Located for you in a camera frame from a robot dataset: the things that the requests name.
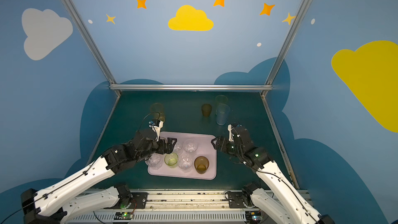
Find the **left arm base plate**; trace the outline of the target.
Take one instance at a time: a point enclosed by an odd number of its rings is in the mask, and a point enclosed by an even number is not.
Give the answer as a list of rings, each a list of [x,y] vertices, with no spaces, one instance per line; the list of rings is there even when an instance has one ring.
[[[144,209],[148,198],[147,192],[131,192],[121,198],[121,209]]]

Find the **clear faceted glass back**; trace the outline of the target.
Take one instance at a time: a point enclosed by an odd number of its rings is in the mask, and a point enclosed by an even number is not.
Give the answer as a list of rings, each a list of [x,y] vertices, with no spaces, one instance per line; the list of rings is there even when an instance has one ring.
[[[183,149],[188,154],[195,154],[198,150],[198,143],[195,139],[187,139],[183,144]]]

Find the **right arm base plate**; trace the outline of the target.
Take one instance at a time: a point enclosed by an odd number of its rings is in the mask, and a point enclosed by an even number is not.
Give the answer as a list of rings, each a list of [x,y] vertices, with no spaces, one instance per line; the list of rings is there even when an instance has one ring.
[[[241,191],[227,191],[224,195],[228,201],[229,208],[253,208],[254,205],[246,193]]]

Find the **lilac plastic tray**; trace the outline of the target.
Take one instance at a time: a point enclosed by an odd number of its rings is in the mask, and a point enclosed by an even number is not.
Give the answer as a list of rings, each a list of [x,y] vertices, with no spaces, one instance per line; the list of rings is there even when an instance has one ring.
[[[217,152],[213,135],[161,132],[167,141],[175,141],[171,154],[154,154],[147,161],[148,173],[155,176],[212,180],[217,174]]]

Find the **green faceted glass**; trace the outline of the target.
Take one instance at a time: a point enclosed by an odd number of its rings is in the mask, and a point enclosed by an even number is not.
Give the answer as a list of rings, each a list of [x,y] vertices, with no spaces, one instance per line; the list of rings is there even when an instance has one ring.
[[[179,156],[177,153],[172,152],[170,154],[166,154],[164,157],[164,162],[169,168],[175,168],[178,166]]]

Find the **dark brown textured cup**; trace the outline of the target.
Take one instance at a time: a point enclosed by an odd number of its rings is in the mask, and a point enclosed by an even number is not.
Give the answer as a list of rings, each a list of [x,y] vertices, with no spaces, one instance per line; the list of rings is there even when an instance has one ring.
[[[194,161],[194,167],[199,174],[204,174],[209,168],[209,160],[204,156],[199,156]]]

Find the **clear faceted glass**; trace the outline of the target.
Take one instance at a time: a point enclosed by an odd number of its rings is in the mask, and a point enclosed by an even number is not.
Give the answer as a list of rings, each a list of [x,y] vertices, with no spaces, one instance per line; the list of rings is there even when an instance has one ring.
[[[183,143],[182,142],[177,142],[174,146],[173,152],[178,154],[179,156],[183,153]]]
[[[183,144],[183,149],[188,154],[195,154],[198,150],[198,143],[195,139],[187,139]]]
[[[191,154],[183,153],[179,156],[178,167],[184,172],[190,172],[194,164],[194,159]]]
[[[162,167],[164,163],[164,158],[158,153],[154,153],[148,159],[145,160],[148,169],[158,170]]]

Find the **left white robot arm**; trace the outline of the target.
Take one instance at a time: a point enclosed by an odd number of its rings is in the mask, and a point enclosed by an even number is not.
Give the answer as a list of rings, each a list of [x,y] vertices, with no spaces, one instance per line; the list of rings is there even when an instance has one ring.
[[[101,208],[128,208],[135,205],[125,184],[102,192],[80,196],[97,183],[133,168],[154,153],[173,152],[176,138],[161,138],[159,131],[137,131],[127,143],[114,145],[95,161],[68,178],[42,190],[29,189],[21,194],[23,221],[26,224],[63,224],[86,212]]]

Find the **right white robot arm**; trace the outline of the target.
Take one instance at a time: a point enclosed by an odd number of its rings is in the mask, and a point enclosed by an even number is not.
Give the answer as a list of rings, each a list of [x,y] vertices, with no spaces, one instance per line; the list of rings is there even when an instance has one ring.
[[[228,131],[228,138],[219,136],[211,140],[213,148],[238,158],[240,163],[255,172],[278,199],[275,201],[264,189],[250,184],[243,188],[250,203],[278,224],[334,223],[329,215],[321,215],[299,194],[266,149],[253,143],[244,126],[230,124]]]

